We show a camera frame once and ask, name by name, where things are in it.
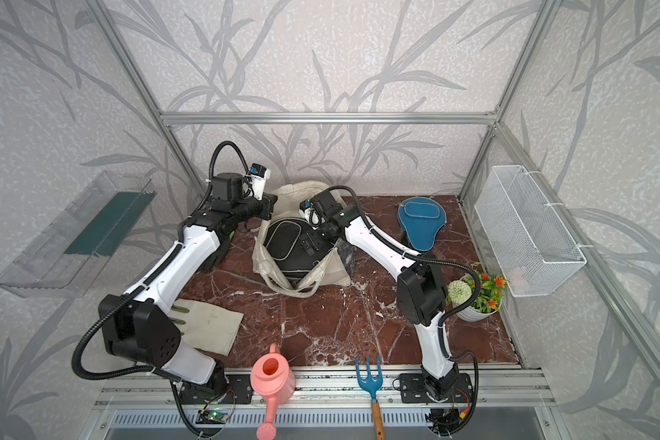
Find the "potted flower plant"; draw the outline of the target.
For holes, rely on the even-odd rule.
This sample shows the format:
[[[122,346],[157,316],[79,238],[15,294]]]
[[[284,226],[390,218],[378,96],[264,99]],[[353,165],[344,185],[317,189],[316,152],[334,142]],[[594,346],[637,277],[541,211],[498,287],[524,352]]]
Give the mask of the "potted flower plant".
[[[466,322],[478,322],[500,310],[509,282],[503,275],[485,272],[480,262],[472,263],[470,267],[480,280],[480,294],[469,307],[456,315]],[[476,282],[469,273],[459,280],[453,280],[447,286],[447,304],[453,308],[464,304],[473,294],[475,287]]]

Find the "pink watering can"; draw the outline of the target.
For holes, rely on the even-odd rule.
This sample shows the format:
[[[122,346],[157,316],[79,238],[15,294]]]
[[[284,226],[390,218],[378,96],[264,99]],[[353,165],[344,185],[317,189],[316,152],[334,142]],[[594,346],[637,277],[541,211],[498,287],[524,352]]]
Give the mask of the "pink watering can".
[[[273,440],[277,434],[274,422],[279,407],[291,399],[296,388],[296,377],[277,344],[272,344],[269,353],[256,361],[250,383],[266,403],[264,422],[257,430],[257,438]]]

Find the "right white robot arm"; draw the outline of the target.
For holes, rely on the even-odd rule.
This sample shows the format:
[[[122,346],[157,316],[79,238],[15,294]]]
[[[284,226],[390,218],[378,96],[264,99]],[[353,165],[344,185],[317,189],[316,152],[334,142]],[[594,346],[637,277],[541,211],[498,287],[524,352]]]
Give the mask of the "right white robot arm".
[[[480,275],[468,266],[409,249],[384,233],[366,215],[357,194],[346,185],[322,190],[302,201],[299,210],[315,230],[314,241],[341,238],[363,250],[396,280],[399,310],[418,335],[427,395],[437,403],[446,401],[457,383],[458,361],[462,357],[451,353],[445,323],[478,299]],[[464,271],[475,283],[470,297],[450,309],[444,266]]]

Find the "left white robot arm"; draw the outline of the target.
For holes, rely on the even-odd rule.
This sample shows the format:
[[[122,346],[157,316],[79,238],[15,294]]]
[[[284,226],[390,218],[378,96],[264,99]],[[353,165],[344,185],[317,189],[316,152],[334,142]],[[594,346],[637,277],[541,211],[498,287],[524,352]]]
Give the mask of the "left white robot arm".
[[[106,381],[150,372],[195,390],[207,399],[227,394],[225,367],[183,341],[168,313],[190,278],[219,264],[229,250],[239,224],[252,218],[268,220],[277,198],[264,191],[270,170],[258,163],[242,164],[240,173],[216,173],[220,153],[230,148],[244,157],[231,140],[221,142],[209,162],[207,187],[199,205],[178,227],[172,247],[146,275],[121,295],[108,295],[98,306],[99,318],[86,331],[71,356],[73,373],[86,381]],[[108,372],[84,368],[83,355],[101,334],[106,352],[132,361],[132,366]]]

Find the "black and green work glove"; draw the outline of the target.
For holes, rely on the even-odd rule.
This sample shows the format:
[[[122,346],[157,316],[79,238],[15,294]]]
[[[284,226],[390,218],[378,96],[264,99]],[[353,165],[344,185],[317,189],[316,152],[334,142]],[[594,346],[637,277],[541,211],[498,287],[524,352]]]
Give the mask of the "black and green work glove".
[[[220,246],[213,252],[198,268],[198,271],[212,271],[216,268],[225,258],[229,252],[232,239],[235,233],[231,232],[224,240],[220,242]]]

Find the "blue hand rake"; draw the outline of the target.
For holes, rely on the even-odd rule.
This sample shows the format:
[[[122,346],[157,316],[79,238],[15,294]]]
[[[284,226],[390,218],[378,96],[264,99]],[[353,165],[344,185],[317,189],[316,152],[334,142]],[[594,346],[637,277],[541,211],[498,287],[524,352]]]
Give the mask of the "blue hand rake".
[[[366,358],[366,373],[363,374],[359,368],[359,360],[356,360],[356,376],[359,388],[364,392],[368,392],[371,401],[372,422],[377,440],[385,440],[386,434],[382,419],[381,407],[378,401],[377,392],[383,385],[383,375],[381,371],[381,357],[377,357],[376,362],[376,375],[372,374],[372,364],[370,358]]]

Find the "clear plastic shelf tray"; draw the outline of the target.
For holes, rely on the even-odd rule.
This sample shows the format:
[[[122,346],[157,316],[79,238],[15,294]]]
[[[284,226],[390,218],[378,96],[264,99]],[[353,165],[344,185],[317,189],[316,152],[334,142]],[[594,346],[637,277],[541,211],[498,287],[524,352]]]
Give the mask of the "clear plastic shelf tray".
[[[80,298],[156,196],[149,177],[101,172],[0,273],[21,298]]]

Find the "beige gardening glove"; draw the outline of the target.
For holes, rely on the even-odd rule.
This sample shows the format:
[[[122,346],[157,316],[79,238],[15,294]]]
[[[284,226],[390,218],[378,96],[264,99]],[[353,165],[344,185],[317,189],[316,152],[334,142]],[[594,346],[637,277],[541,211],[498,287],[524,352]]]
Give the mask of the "beige gardening glove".
[[[207,302],[178,299],[168,317],[181,331],[183,342],[226,357],[237,339],[244,315]]]

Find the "beige canvas tote bag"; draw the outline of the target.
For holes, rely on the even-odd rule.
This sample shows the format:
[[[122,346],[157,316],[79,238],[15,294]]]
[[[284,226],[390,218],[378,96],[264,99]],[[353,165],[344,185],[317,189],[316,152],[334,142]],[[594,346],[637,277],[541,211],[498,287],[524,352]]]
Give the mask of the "beige canvas tote bag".
[[[317,236],[301,212],[303,202],[328,187],[303,181],[272,192],[277,201],[271,219],[261,222],[252,262],[253,271],[275,293],[304,299],[322,286],[350,286],[355,249],[342,238]]]

